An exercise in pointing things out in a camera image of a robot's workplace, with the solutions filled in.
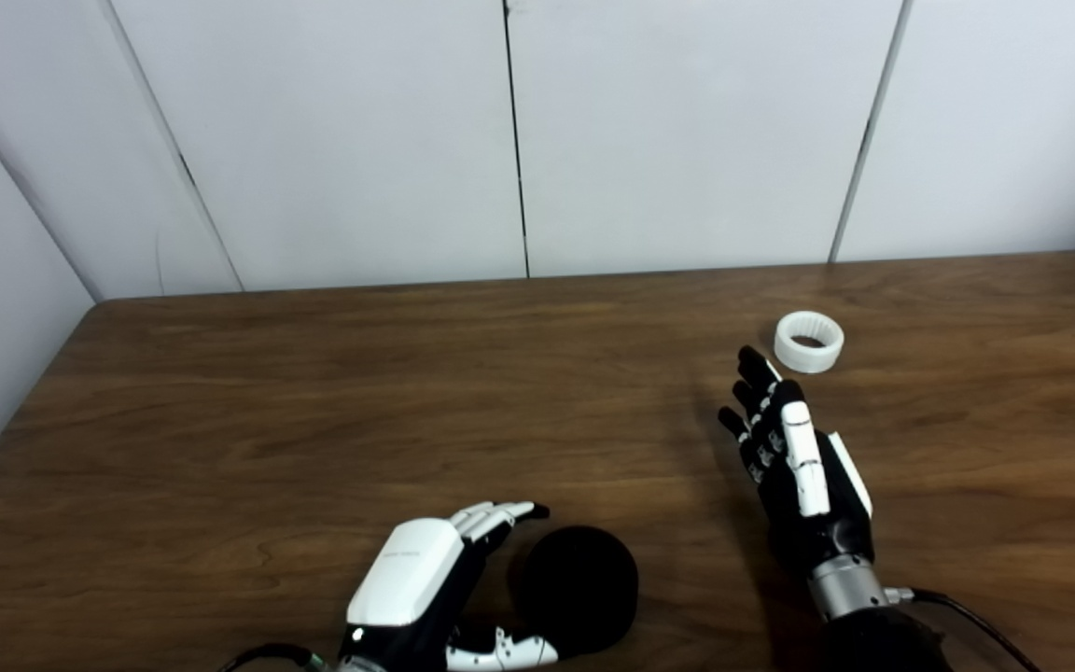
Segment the white and black right hand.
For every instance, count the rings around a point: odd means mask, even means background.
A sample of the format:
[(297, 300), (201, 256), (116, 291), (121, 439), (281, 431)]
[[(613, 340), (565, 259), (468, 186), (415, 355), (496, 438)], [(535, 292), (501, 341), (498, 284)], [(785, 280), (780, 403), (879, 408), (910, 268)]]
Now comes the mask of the white and black right hand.
[(739, 349), (733, 398), (718, 420), (737, 443), (769, 521), (771, 549), (785, 570), (807, 577), (842, 554), (873, 561), (872, 502), (852, 459), (812, 421), (793, 378), (749, 345)]

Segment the white and black left hand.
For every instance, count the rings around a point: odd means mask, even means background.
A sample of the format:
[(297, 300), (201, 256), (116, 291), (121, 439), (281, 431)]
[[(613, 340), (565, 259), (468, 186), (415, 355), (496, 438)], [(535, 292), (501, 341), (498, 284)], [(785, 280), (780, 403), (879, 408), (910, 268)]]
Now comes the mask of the white and black left hand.
[(397, 525), (346, 610), (340, 671), (510, 671), (551, 666), (546, 637), (496, 628), (477, 650), (457, 645), (457, 621), (487, 558), (524, 520), (549, 516), (533, 501), (483, 501), (452, 516)]

